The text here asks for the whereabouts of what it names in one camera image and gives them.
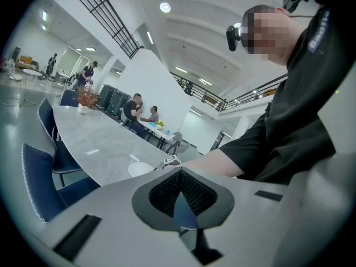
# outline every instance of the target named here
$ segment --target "railing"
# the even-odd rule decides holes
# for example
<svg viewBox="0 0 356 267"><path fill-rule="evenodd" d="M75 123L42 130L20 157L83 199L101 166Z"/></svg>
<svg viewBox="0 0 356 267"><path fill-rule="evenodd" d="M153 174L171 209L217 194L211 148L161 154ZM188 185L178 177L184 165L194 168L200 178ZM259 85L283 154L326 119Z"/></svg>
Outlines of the railing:
<svg viewBox="0 0 356 267"><path fill-rule="evenodd" d="M79 0L131 59L139 50L109 0Z"/></svg>
<svg viewBox="0 0 356 267"><path fill-rule="evenodd" d="M211 93L207 89L171 72L184 92L190 96L198 98L202 103L206 103L217 111L223 110L227 102L219 96Z"/></svg>
<svg viewBox="0 0 356 267"><path fill-rule="evenodd" d="M270 82L267 82L245 94L242 94L241 96L231 100L224 106L223 110L228 110L231 108L234 108L236 106L246 104L248 102L251 102L253 100L257 100L259 98L267 97L270 95L273 95L279 86L284 80L287 79L287 74L284 74Z"/></svg>

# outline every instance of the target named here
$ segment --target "blue chair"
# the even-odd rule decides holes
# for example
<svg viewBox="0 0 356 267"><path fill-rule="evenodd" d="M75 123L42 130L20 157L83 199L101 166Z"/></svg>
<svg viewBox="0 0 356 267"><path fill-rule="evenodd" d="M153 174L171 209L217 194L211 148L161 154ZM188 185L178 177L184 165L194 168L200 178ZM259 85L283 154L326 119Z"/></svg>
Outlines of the blue chair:
<svg viewBox="0 0 356 267"><path fill-rule="evenodd" d="M78 107L79 106L79 100L73 98L78 97L78 91L72 91L72 90L65 90L65 92L62 95L60 105L61 106L69 106L69 107Z"/></svg>
<svg viewBox="0 0 356 267"><path fill-rule="evenodd" d="M74 160L62 141L56 141L52 138L53 129L56 125L53 116L53 108L49 101L44 98L37 110L39 121L55 145L55 155L53 156L53 173L59 174L61 183L65 186L63 174L72 173L82 170L79 164Z"/></svg>
<svg viewBox="0 0 356 267"><path fill-rule="evenodd" d="M22 145L22 172L27 194L34 211L44 223L100 187L87 177L56 190L52 170L52 155L28 144Z"/></svg>

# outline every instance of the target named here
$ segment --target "dried flower arrangement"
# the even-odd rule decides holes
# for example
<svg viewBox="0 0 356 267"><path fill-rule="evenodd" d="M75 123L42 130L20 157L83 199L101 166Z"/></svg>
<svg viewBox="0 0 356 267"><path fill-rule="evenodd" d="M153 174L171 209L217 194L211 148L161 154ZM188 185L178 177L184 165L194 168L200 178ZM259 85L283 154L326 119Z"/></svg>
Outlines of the dried flower arrangement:
<svg viewBox="0 0 356 267"><path fill-rule="evenodd" d="M82 106L93 107L98 103L99 96L91 89L80 88L78 90L78 97L73 97L73 100L78 100Z"/></svg>

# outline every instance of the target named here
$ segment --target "man in gray shirt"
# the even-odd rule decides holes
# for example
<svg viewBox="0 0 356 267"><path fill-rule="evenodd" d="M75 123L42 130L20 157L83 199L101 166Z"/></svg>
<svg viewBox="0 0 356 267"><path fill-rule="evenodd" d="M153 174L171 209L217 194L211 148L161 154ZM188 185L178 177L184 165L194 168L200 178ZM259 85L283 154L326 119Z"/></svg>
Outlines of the man in gray shirt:
<svg viewBox="0 0 356 267"><path fill-rule="evenodd" d="M142 122L154 122L154 123L158 122L160 118L157 113L157 106L151 107L151 113L152 113L152 115L150 118L140 118L140 120Z"/></svg>

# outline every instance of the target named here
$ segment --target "standing person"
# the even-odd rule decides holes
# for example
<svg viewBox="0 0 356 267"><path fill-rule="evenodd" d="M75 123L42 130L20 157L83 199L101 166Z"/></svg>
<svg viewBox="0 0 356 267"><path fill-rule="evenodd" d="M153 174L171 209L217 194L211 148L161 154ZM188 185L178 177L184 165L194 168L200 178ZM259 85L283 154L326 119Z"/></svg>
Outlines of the standing person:
<svg viewBox="0 0 356 267"><path fill-rule="evenodd" d="M305 30L281 8L258 5L245 12L242 45L285 66L288 79L242 137L181 166L288 184L335 153L318 112L351 69L355 49L342 18L347 7L334 0L321 4Z"/></svg>
<svg viewBox="0 0 356 267"><path fill-rule="evenodd" d="M139 137L145 137L145 130L137 121L137 116L142 113L140 103L142 102L142 96L136 93L132 100L127 102L122 108L125 117L132 121L131 128L137 133Z"/></svg>
<svg viewBox="0 0 356 267"><path fill-rule="evenodd" d="M98 67L98 63L96 61L94 61L93 64L90 65L89 67L88 66L84 67L82 74L79 75L76 88L84 87L86 82L91 81L91 77L94 74L95 67Z"/></svg>
<svg viewBox="0 0 356 267"><path fill-rule="evenodd" d="M151 117L149 117L149 118L140 118L140 120L142 122L154 122L154 123L158 122L160 117L158 116L157 110L158 110L157 106L152 106L151 110L150 110L151 114L152 114Z"/></svg>
<svg viewBox="0 0 356 267"><path fill-rule="evenodd" d="M53 68L57 62L57 54L55 53L55 55L53 57L51 57L48 60L48 65L47 65L47 69L46 69L46 75L51 75L53 72Z"/></svg>

